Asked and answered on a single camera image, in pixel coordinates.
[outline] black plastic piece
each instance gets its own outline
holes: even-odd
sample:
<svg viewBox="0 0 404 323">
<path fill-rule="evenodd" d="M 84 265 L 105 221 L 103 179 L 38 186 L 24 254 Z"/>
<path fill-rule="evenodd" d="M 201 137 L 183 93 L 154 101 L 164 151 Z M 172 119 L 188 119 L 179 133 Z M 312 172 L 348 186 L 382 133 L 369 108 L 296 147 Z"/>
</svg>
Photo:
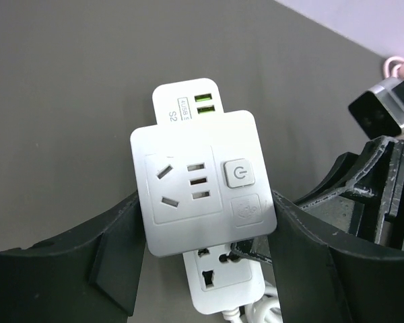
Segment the black plastic piece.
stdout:
<svg viewBox="0 0 404 323">
<path fill-rule="evenodd" d="M 125 323 L 145 235 L 137 193 L 27 250 L 0 252 L 0 323 Z"/>
<path fill-rule="evenodd" d="M 285 323 L 404 322 L 404 251 L 347 234 L 279 194 L 274 203 L 268 239 Z"/>
<path fill-rule="evenodd" d="M 376 244 L 383 238 L 387 246 L 402 249 L 404 141 L 379 137 L 360 155 L 339 156 L 325 179 L 294 204 L 344 232 Z M 272 263 L 265 237 L 232 244 L 232 251 Z"/>
</svg>

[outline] electrical outlet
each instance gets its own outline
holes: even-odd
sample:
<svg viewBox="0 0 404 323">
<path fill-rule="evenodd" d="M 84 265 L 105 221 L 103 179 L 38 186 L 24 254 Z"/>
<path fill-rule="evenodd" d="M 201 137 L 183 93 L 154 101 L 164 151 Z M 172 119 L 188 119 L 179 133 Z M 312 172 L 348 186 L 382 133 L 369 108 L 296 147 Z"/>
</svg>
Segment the electrical outlet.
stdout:
<svg viewBox="0 0 404 323">
<path fill-rule="evenodd" d="M 245 240 L 276 228 L 250 112 L 144 127 L 130 141 L 147 245 L 155 256 Z"/>
<path fill-rule="evenodd" d="M 265 282 L 261 264 L 231 255 L 229 244 L 186 252 L 183 257 L 198 312 L 233 310 L 262 298 Z"/>
<path fill-rule="evenodd" d="M 145 167 L 155 224 L 222 211 L 209 146 L 149 155 Z"/>
<path fill-rule="evenodd" d="M 218 86 L 207 78 L 160 85 L 153 92 L 153 104 L 158 124 L 223 113 Z"/>
</svg>

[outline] white power strip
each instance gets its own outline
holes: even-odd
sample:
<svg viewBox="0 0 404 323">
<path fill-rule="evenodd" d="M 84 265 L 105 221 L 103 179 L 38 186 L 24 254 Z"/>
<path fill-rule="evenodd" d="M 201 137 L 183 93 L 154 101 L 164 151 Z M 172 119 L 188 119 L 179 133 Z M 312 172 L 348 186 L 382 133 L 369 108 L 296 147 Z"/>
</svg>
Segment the white power strip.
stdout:
<svg viewBox="0 0 404 323">
<path fill-rule="evenodd" d="M 230 244 L 183 254 L 196 310 L 213 314 L 254 303 L 263 296 L 261 264 L 235 257 Z"/>
<path fill-rule="evenodd" d="M 218 86 L 211 79 L 160 85 L 153 92 L 153 104 L 157 124 L 195 120 L 224 112 Z"/>
<path fill-rule="evenodd" d="M 215 202 L 218 201 L 217 198 L 215 200 L 211 200 L 209 203 L 207 203 L 206 200 L 205 202 L 196 205 L 193 204 L 195 203 L 195 199 L 191 200 L 187 197 L 187 195 L 190 196 L 190 194 L 198 193 L 200 191 L 199 189 L 197 189 L 197 192 L 193 192 L 194 190 L 192 190 L 191 187 L 202 187 L 199 185 L 204 185 L 206 188 L 204 191 L 209 191 L 209 196 L 215 197 L 217 191 L 215 189 L 215 182 L 219 182 L 219 180 L 216 178 L 217 176 L 214 175 L 215 172 L 210 170 L 214 169 L 215 166 L 212 165 L 209 160 L 206 160 L 206 157 L 209 154 L 201 153 L 200 148 L 193 149 L 194 145 L 191 144 L 190 139 L 200 142 L 206 140 L 206 137 L 211 137 L 213 139 L 217 139 L 215 141 L 218 143 L 218 139 L 220 137 L 227 137 L 225 139 L 224 149 L 226 149 L 226 151 L 229 149 L 229 152 L 240 151 L 239 147 L 231 147 L 233 145 L 230 144 L 238 137 L 241 138 L 243 142 L 248 141 L 249 138 L 253 138 L 254 133 L 252 134 L 251 131 L 248 131 L 248 129 L 253 128 L 253 122 L 250 122 L 250 124 L 246 122 L 242 123 L 244 119 L 247 121 L 249 120 L 248 117 L 245 116 L 245 114 L 248 114 L 248 112 L 235 112 L 238 113 L 236 114 L 238 118 L 232 116 L 233 114 L 231 114 L 231 116 L 225 116 L 225 114 L 223 114 L 224 110 L 218 87 L 210 79 L 196 79 L 161 85 L 153 93 L 153 103 L 156 111 L 157 122 L 160 126 L 170 123 L 177 123 L 176 128 L 168 128 L 167 131 L 157 128 L 160 130 L 151 130 L 148 132 L 144 131 L 138 134 L 138 137 L 140 137 L 141 140 L 143 140 L 142 138 L 147 137 L 152 139 L 159 139 L 159 137 L 162 138 L 160 140 L 160 146 L 164 147 L 164 151 L 168 152 L 166 153 L 166 159 L 150 157 L 149 160 L 145 161 L 145 163 L 139 163 L 147 165 L 146 171 L 148 174 L 153 173 L 156 175 L 153 176 L 152 179 L 150 179 L 150 175 L 147 175 L 147 180 L 145 181 L 145 186 L 154 189 L 150 190 L 151 196 L 158 195 L 159 199 L 165 199 L 164 202 L 170 203 L 169 205 L 161 205 L 161 203 L 158 203 L 154 206 L 154 208 L 159 206 L 168 207 L 169 209 L 163 208 L 159 210 L 158 214 L 161 214 L 162 217 L 165 217 L 166 215 L 166 222 L 174 222 L 182 217 L 180 212 L 173 209 L 174 205 L 177 203 L 180 203 L 181 206 L 186 205 L 186 203 L 189 204 L 184 210 L 187 215 L 196 214 L 197 212 L 201 212 L 203 210 L 205 212 L 207 208 L 212 209 L 218 207 L 218 204 Z M 183 127 L 184 124 L 187 123 L 181 122 L 189 120 L 203 120 L 203 124 L 200 122 L 190 122 L 185 129 L 180 129 L 180 127 Z M 241 129 L 243 130 L 236 131 L 236 135 L 238 137 L 234 135 L 230 137 L 224 136 L 224 131 L 227 131 L 230 128 L 230 123 L 238 123 L 241 125 Z M 195 129 L 198 128 L 202 129 L 200 133 L 195 131 Z M 171 132 L 176 132 L 178 134 L 185 133 L 187 134 L 187 140 L 179 140 L 178 137 L 171 136 Z M 167 144 L 167 142 L 171 140 L 180 142 L 179 147 L 182 148 L 178 148 L 178 150 L 182 152 L 185 151 L 185 158 L 188 158 L 188 160 L 180 157 L 179 160 L 182 163 L 170 163 L 171 155 L 175 156 L 177 152 L 177 149 L 171 150 L 171 146 Z M 201 163 L 198 163 L 198 161 L 202 159 L 204 160 L 204 168 L 197 169 L 196 166 L 201 165 Z M 196 168 L 194 172 L 197 172 L 198 176 L 189 176 L 189 174 L 191 174 L 191 172 L 188 172 L 187 168 L 189 165 Z M 260 167 L 265 169 L 264 164 L 253 164 L 253 169 L 259 169 Z M 166 175 L 168 173 L 172 173 L 172 170 L 175 171 L 175 180 L 172 180 L 172 177 L 170 177 L 170 181 L 161 183 L 162 180 L 167 179 Z M 212 183 L 208 184 L 206 182 L 200 182 L 202 179 L 206 179 Z M 254 179 L 257 182 L 263 182 L 263 179 L 260 178 L 257 173 L 255 174 L 254 178 L 250 177 L 248 179 L 250 182 L 254 181 Z M 224 179 L 223 185 L 224 187 L 229 185 L 238 185 L 238 187 L 240 187 L 239 181 L 238 183 L 233 183 L 232 180 L 231 183 L 231 181 L 228 181 L 227 179 Z M 144 192 L 139 190 L 139 194 L 140 196 L 141 194 L 144 195 Z M 224 203 L 225 202 L 220 199 L 220 204 L 224 205 Z M 246 211 L 243 209 L 242 212 L 242 214 L 248 214 L 246 213 L 248 210 Z M 275 218 L 274 212 L 271 213 L 271 217 Z M 201 232 L 206 233 L 207 230 L 216 230 L 218 223 L 216 223 L 216 225 L 212 225 L 212 219 L 213 218 L 202 219 L 200 222 Z M 244 217 L 244 227 L 246 226 L 246 221 L 248 221 L 248 219 L 246 220 Z M 204 224 L 208 224 L 209 227 L 203 229 Z M 164 224 L 157 223 L 157 226 L 164 226 Z M 215 234 L 222 236 L 226 234 L 226 232 L 227 230 L 223 229 Z M 194 246 L 197 246 L 195 248 L 199 248 L 201 246 L 201 241 L 198 241 L 198 234 L 195 232 L 192 232 L 192 234 L 189 235 L 186 233 L 185 229 L 181 228 L 175 232 L 175 236 L 175 241 L 177 244 L 181 244 L 183 238 L 188 238 L 189 240 L 187 240 L 187 243 L 190 245 L 193 243 Z M 164 238 L 161 238 L 158 233 L 155 233 L 154 237 L 156 239 L 155 245 L 161 246 L 164 244 Z M 177 248 L 177 245 L 174 245 L 173 243 L 172 245 L 172 248 Z M 162 251 L 156 250 L 155 253 L 156 252 L 158 254 L 163 254 L 164 249 Z M 265 291 L 265 282 L 263 280 L 260 263 L 244 258 L 234 257 L 230 254 L 230 244 L 222 244 L 219 246 L 186 252 L 183 254 L 183 257 L 193 305 L 199 312 L 202 314 L 223 312 L 226 320 L 230 320 L 231 322 L 241 322 L 239 318 L 239 307 L 247 305 L 246 310 L 248 312 L 249 321 L 252 321 L 250 318 L 252 318 L 253 314 L 257 312 L 252 304 L 258 299 L 262 298 Z M 268 284 L 267 291 L 271 297 L 277 300 L 276 289 L 274 287 Z M 271 317 L 272 322 L 281 322 L 281 320 L 274 319 L 275 317 Z"/>
</svg>

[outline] socket holes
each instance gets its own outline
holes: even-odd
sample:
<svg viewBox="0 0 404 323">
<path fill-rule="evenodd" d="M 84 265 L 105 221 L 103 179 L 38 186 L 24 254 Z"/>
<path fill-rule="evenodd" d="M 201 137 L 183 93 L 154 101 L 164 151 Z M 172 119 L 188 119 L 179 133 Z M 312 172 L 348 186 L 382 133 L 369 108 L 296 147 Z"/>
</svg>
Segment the socket holes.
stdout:
<svg viewBox="0 0 404 323">
<path fill-rule="evenodd" d="M 167 197 L 162 197 L 162 203 L 170 205 L 171 207 L 178 207 L 178 204 L 179 204 L 178 201 L 168 199 Z"/>
<path fill-rule="evenodd" d="M 190 165 L 187 166 L 187 171 L 192 172 L 193 170 L 203 170 L 205 168 L 205 164 L 195 164 L 195 165 Z"/>
<path fill-rule="evenodd" d="M 232 262 L 238 262 L 240 261 L 241 257 L 233 254 L 233 253 L 229 253 L 229 254 L 220 254 L 220 256 L 218 257 L 218 261 L 220 261 L 221 263 L 226 263 L 229 260 Z"/>
<path fill-rule="evenodd" d="M 202 256 L 204 256 L 204 255 L 206 255 L 206 254 L 209 254 L 208 248 L 199 249 L 199 250 L 197 251 L 197 255 L 198 255 L 199 257 L 202 257 Z"/>
<path fill-rule="evenodd" d="M 192 196 L 193 196 L 193 200 L 202 199 L 203 197 L 209 196 L 209 191 L 207 190 L 205 192 L 192 193 Z"/>
<path fill-rule="evenodd" d="M 202 272 L 203 280 L 205 283 L 206 288 L 213 287 L 213 278 L 214 278 L 214 271 L 203 271 Z"/>
<path fill-rule="evenodd" d="M 194 180 L 190 180 L 190 185 L 198 185 L 208 182 L 206 177 L 203 178 L 196 178 Z"/>
<path fill-rule="evenodd" d="M 160 172 L 158 172 L 157 177 L 159 178 L 159 180 L 161 180 L 168 172 L 170 172 L 171 170 L 173 170 L 171 165 L 167 165 L 163 170 L 161 170 Z"/>
</svg>

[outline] pink cable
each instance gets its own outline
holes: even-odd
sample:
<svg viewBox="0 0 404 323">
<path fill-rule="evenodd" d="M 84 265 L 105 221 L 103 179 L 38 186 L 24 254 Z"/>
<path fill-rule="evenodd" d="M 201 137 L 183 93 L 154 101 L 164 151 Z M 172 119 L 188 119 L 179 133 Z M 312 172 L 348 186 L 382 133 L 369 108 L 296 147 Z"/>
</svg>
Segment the pink cable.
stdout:
<svg viewBox="0 0 404 323">
<path fill-rule="evenodd" d="M 383 76 L 404 79 L 404 57 L 389 57 L 383 64 Z"/>
</svg>

